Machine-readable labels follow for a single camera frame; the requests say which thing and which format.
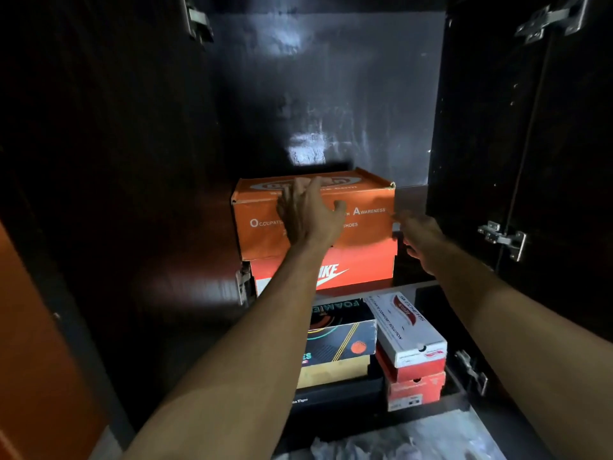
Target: nike swoosh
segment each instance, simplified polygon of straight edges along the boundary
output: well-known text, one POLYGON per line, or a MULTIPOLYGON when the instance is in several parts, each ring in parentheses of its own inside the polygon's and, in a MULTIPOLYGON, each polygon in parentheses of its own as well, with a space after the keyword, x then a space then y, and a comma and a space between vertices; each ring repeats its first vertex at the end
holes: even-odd
POLYGON ((343 274, 345 271, 341 271, 340 273, 332 273, 327 278, 320 279, 319 281, 317 281, 317 286, 319 287, 323 283, 328 282, 330 279, 334 279, 336 276, 341 276, 341 274, 343 274))

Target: oval logo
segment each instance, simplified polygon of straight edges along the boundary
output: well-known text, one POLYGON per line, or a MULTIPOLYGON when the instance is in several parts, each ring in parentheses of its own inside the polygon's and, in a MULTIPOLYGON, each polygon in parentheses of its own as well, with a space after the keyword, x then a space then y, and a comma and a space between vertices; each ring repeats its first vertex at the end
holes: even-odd
MULTIPOLYGON (((333 177, 331 185, 348 186, 351 184, 358 183, 361 180, 362 178, 359 177, 333 177)), ((286 179, 282 181, 265 182, 262 184, 254 184, 251 186, 251 188, 255 190, 283 190, 284 187, 289 187, 290 185, 292 185, 293 181, 293 179, 286 179)))

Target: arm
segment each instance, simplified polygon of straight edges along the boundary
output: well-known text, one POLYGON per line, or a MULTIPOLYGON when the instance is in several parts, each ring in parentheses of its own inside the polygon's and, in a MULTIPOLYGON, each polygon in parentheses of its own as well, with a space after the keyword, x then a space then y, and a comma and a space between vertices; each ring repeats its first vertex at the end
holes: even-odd
POLYGON ((292 405, 319 268, 344 223, 321 181, 278 206, 292 247, 249 312, 183 377, 123 460, 270 459, 292 405))
POLYGON ((519 293, 443 237, 432 218, 401 213, 424 269, 525 416, 561 457, 613 456, 613 344, 519 293))

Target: person's left arm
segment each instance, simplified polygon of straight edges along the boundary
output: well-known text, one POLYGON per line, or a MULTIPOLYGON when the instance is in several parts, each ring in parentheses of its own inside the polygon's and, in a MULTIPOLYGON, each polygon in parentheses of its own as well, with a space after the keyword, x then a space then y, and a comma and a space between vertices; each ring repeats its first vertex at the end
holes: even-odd
POLYGON ((123 460, 269 459, 296 390, 319 268, 340 235, 344 203, 319 178, 278 206, 292 246, 249 312, 201 357, 147 421, 123 460))

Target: forearm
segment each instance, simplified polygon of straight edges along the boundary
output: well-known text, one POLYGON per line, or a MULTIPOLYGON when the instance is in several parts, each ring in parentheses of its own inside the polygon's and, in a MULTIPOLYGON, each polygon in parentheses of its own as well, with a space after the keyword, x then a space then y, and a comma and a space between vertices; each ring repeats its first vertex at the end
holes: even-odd
POLYGON ((428 254, 449 303, 506 390, 563 457, 610 455, 613 345, 543 307, 449 243, 428 254))
POLYGON ((253 307, 180 381, 126 458, 270 458, 291 408, 326 250, 305 241, 290 249, 253 307))

